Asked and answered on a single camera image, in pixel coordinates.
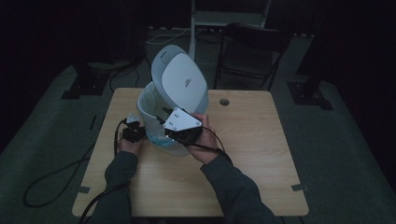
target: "hand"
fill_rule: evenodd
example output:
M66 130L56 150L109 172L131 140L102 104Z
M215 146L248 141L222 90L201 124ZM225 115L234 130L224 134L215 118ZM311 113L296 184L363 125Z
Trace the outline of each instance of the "hand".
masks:
M191 115L194 116L196 119L200 120L203 124L203 127L209 129L213 133L215 132L215 129L209 126L208 115L202 115L202 114L191 114ZM203 129L201 136L198 138L196 144L206 147L212 147L214 149L218 148L218 141L216 139L216 136L210 131ZM202 162L203 164L210 163L219 155L214 150L203 149L200 147L188 146L187 150L196 160Z
M126 151L126 152L131 152L134 153L136 156L139 155L140 149L143 146L145 138L140 139L138 142L132 143L128 140L121 139L119 143L117 144L117 148L119 151Z

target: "black chair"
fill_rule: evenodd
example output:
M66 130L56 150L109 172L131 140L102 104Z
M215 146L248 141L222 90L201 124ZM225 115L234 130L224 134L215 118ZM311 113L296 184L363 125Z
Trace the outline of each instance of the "black chair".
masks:
M291 35L276 30L241 23L228 24L220 33L220 51L213 89L216 89L218 80L224 73L260 79L261 87L271 77L267 88L270 91L290 39Z

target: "gray sleeve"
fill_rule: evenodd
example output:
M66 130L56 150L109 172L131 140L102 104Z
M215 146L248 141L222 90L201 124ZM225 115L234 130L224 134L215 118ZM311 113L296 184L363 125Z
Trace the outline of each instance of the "gray sleeve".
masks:
M224 157L217 156L201 170L216 192L226 223L276 223L256 183Z
M137 157L119 152L105 172L106 190L126 184L136 173ZM88 223L131 223L131 195L129 188L108 193L97 203Z

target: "black cable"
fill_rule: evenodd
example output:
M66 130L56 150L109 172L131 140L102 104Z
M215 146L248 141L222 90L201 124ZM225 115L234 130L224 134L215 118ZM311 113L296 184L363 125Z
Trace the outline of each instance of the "black cable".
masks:
M92 199L92 201L88 204L88 206L85 208L84 212L82 213L81 217L79 218L79 222L78 224L82 224L84 223L84 219L87 216L88 212L91 210L91 207L97 203L99 200L101 200L103 197L105 197L107 194L114 192L117 189L123 189L129 186L129 182L126 184L122 184L122 185L117 185L111 189L107 189L105 191L103 191L102 193L98 194L96 197L94 197Z
M114 157L116 157L117 156L117 144L119 143L119 129L120 129L120 126L121 126L121 124L124 124L124 123L126 123L126 119L123 119L122 121L120 121L120 123L117 125L117 129L116 129L116 131L115 131L115 133L114 133Z
M233 161L231 160L231 157L225 152L225 148L224 145L221 143L221 140L219 139L219 137L210 129L206 128L206 127L202 127L205 130L210 131L220 142L222 149L220 148L213 148L213 147L207 147L207 146L203 146L203 145L199 145L196 143L192 143L192 142L186 142L183 139L177 139L174 138L176 141L178 141L180 144L184 145L184 146L192 146L192 147L200 147L206 150L212 150L212 151L216 151L217 153L219 153L221 156L223 156L227 161L229 161L231 164L233 164Z
M304 224L304 220L303 220L303 218L302 218L302 217L298 217L298 218L300 219L301 223L303 223L303 224Z
M302 217L298 217L298 218L300 219L300 221L301 221L302 224L305 224ZM286 222L285 222L285 219L284 219L283 217L280 217L280 220L282 221L282 224L285 224L285 223L286 223Z
M49 174L47 174L47 175L43 175L43 176L39 177L38 179L36 179L35 181L33 181L33 182L26 188L25 192L23 193L23 197L22 197L23 203L24 203L26 206L28 206L28 207L31 207L31 208L38 208L38 207L43 207L43 206L49 205L50 203L53 203L53 202L55 202L57 199L59 199L59 197L61 197L61 195L64 194L64 192L66 191L67 187L69 187L69 185L70 185L72 179L74 178L74 176L76 175L76 173L77 173L77 171L78 171L79 166L80 166L84 161L88 161L88 160L90 159L90 158L85 158L85 157L86 157L87 154L93 149L93 147L94 147L94 144L92 144L92 146L90 146L90 147L88 148L88 150L84 153L84 156L82 156L80 160L78 160L78 161L73 161L73 162L71 162L70 164L66 165L65 167L62 167L61 169L56 170L56 171L54 171L54 172L51 172L51 173L49 173ZM64 188L63 188L53 199L48 200L48 201L45 202L45 203L37 203L37 204L33 204L33 203L29 203L29 202L28 202L28 200L27 200L28 193L29 193L30 189L31 189L35 184L37 184L37 183L40 182L41 180L43 180L43 179L49 177L50 175L55 175L55 174L60 173L61 171L63 171L63 170L65 170L65 169L69 168L70 166L72 166L72 165L74 165L74 164L77 164L78 166L76 167L76 169L75 169L75 171L73 172L73 174L70 176L70 178L69 178L69 180L67 181L67 183L65 184Z
M212 130L210 130L210 129L206 128L206 127L202 127L202 128L205 129L205 130L208 130L210 133L212 133L213 135L215 135L215 137L216 137L216 138L219 140L219 142L220 142L221 148L222 148L223 151L225 152L224 145L222 144L222 142L221 142L221 140L219 139L219 137L218 137Z

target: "wooden table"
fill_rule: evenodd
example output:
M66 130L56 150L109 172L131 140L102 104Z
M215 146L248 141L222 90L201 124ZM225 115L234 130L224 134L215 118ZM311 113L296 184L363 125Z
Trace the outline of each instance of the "wooden table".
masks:
M73 214L81 216L87 204L105 189L105 169L114 158L114 131L129 113L138 115L136 101L142 89L117 89L94 147ZM221 105L226 98L229 105ZM304 216L308 206L299 185L288 143L270 92L209 91L210 125L233 164L259 186L262 201L276 216ZM135 217L221 217L216 195L191 155L176 157L146 141L132 178Z

